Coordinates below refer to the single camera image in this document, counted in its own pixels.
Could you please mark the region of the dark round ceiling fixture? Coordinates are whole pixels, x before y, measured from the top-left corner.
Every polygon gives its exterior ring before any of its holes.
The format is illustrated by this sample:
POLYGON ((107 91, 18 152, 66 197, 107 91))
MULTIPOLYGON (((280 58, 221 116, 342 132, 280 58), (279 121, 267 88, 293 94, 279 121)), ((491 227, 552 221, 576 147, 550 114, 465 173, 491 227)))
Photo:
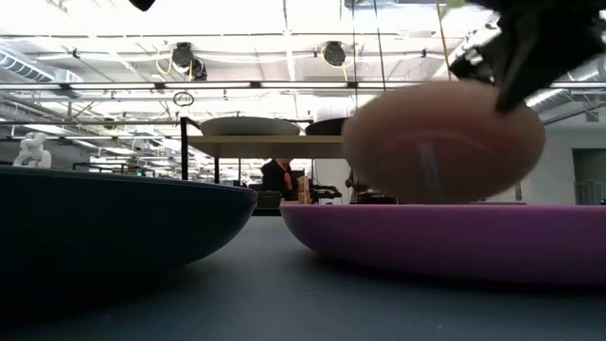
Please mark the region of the dark round ceiling fixture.
POLYGON ((207 71, 205 64, 199 59, 192 59, 189 64, 189 79, 191 81, 206 81, 207 71))

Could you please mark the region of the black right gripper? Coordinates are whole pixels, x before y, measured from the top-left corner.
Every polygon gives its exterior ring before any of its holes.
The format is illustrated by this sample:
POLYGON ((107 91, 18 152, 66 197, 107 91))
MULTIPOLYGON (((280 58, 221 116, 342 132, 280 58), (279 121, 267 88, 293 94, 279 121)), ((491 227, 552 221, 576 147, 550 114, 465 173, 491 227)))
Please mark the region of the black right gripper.
MULTIPOLYGON (((557 78, 606 51, 600 12, 606 0, 468 0, 496 11, 500 28, 528 20, 516 30, 518 41, 499 83, 495 109, 514 110, 527 97, 557 78)), ((496 83, 492 63, 495 45, 473 46, 457 57, 449 70, 460 79, 496 83)))

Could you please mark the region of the black plate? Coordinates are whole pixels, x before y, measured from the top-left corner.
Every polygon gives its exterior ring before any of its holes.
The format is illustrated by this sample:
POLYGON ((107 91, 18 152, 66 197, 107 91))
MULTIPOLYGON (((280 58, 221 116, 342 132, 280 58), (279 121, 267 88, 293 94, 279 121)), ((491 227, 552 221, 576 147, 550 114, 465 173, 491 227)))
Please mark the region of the black plate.
POLYGON ((130 284, 231 242, 257 204, 239 188, 0 166, 0 305, 130 284))
POLYGON ((341 135, 346 117, 316 121, 305 128, 306 135, 341 135))

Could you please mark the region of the white robot figure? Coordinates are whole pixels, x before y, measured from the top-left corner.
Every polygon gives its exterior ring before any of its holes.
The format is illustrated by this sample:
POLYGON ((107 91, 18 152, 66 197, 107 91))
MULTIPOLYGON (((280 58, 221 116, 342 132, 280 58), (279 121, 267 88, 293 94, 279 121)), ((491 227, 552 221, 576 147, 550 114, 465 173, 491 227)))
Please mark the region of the white robot figure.
POLYGON ((29 167, 49 169, 52 163, 50 151, 44 148, 47 135, 44 133, 27 133, 20 141, 20 151, 12 165, 15 167, 29 167))

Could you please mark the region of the peach pink plate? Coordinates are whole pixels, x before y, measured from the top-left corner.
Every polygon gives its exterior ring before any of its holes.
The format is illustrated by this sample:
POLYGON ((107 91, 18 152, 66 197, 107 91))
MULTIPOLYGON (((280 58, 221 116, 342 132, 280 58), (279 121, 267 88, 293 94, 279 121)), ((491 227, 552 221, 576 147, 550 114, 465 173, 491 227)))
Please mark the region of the peach pink plate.
POLYGON ((524 104, 495 108, 496 88, 435 81, 389 90, 343 127, 343 154, 370 188, 411 204, 467 203, 523 180, 544 150, 544 126, 524 104))

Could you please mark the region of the cream white plate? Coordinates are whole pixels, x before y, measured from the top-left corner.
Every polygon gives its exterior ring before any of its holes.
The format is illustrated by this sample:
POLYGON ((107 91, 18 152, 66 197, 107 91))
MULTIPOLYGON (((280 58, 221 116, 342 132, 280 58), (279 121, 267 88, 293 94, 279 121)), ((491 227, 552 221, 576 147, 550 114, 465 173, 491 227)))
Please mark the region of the cream white plate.
POLYGON ((300 135, 288 121, 268 117, 217 117, 201 122, 203 135, 300 135))

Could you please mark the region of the purple plate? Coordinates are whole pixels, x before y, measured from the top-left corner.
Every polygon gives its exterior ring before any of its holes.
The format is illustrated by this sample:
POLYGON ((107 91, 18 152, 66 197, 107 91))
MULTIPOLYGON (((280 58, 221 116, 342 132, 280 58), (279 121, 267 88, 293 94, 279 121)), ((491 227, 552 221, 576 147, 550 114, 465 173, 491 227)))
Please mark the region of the purple plate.
POLYGON ((282 206, 288 229, 338 260, 403 273, 531 284, 606 284, 606 208, 282 206))

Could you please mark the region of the yellow printed box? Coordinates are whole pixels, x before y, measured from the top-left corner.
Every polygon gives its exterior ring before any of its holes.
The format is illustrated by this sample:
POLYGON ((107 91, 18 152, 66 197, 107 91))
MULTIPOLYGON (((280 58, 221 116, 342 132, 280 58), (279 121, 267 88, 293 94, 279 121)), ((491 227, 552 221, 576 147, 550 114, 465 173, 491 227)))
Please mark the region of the yellow printed box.
POLYGON ((298 202, 301 205, 309 205, 311 200, 310 179, 307 176, 301 176, 297 179, 298 182, 298 202))

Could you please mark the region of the silver ventilation duct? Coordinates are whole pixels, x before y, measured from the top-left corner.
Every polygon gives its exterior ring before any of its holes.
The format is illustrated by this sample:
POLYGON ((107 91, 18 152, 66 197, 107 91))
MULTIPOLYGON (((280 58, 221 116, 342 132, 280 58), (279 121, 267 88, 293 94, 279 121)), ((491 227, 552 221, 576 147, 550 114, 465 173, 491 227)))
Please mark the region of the silver ventilation duct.
POLYGON ((526 104, 551 129, 606 129, 606 55, 568 72, 526 104))
POLYGON ((82 91, 73 88, 72 83, 78 82, 83 82, 83 78, 70 70, 34 61, 0 46, 0 91, 47 91, 77 99, 82 91))

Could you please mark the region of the wooden shelf with black frame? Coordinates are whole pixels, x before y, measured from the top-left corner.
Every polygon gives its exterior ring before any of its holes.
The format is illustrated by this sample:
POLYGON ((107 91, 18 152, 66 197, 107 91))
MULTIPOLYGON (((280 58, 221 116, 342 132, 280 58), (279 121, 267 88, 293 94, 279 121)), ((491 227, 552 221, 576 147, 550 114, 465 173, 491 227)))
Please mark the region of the wooden shelf with black frame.
POLYGON ((188 117, 179 120, 182 178, 188 179, 188 149, 214 160, 213 182, 221 182, 220 161, 236 159, 337 159, 342 156, 340 135, 203 135, 200 123, 188 117))

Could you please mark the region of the person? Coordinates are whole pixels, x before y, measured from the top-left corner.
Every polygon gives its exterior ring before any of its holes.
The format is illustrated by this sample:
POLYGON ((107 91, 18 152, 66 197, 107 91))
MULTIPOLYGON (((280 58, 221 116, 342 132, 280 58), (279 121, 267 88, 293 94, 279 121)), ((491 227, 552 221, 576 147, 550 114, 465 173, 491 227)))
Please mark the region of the person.
POLYGON ((291 159, 274 158, 261 167, 263 189, 278 191, 285 201, 295 201, 298 195, 290 163, 291 159))

